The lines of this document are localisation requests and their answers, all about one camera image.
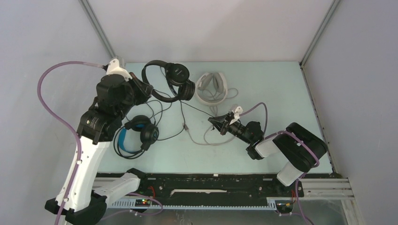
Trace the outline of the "white headphones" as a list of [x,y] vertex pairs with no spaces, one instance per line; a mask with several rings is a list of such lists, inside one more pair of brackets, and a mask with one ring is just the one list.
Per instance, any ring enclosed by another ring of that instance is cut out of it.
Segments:
[[226,78],[221,72],[204,73],[197,81],[194,96],[203,105],[217,106],[228,95]]

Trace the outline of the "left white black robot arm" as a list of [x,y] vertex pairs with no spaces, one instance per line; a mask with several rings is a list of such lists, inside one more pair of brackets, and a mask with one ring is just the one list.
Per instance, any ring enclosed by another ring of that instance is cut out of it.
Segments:
[[94,188],[99,165],[113,142],[122,120],[133,106],[145,103],[153,87],[132,74],[106,75],[96,85],[96,96],[73,130],[77,141],[75,155],[60,193],[45,204],[56,216],[64,216],[73,225],[94,225],[109,205],[134,192],[143,195],[148,182],[142,173],[129,170],[111,183]]

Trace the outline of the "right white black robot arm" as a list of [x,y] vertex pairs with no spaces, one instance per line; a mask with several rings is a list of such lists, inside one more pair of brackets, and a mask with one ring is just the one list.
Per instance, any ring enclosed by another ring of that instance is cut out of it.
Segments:
[[221,135],[229,133],[247,143],[246,152],[253,160],[262,160],[276,153],[285,156],[288,162],[273,183],[273,190],[279,196],[287,195],[292,183],[318,167],[320,159],[328,150],[324,141],[296,122],[284,130],[265,136],[260,122],[250,121],[243,125],[231,113],[210,117],[208,121]]

